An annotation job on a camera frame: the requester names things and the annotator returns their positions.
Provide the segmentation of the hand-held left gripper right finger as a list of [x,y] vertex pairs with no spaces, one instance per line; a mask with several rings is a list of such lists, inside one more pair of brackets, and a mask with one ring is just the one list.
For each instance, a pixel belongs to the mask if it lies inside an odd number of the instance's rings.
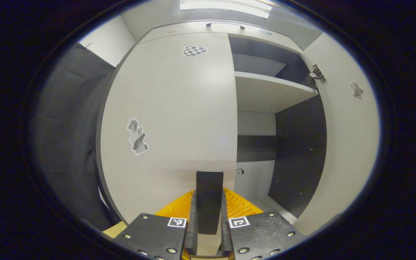
[[305,236],[278,211],[263,211],[224,188],[221,251],[228,259],[272,260],[304,240]]

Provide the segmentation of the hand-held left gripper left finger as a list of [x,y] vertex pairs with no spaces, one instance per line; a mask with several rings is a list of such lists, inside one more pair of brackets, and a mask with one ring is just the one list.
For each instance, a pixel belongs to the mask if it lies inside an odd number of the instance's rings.
[[140,213],[113,241],[144,260],[189,260],[197,249],[195,191],[189,191],[156,214]]

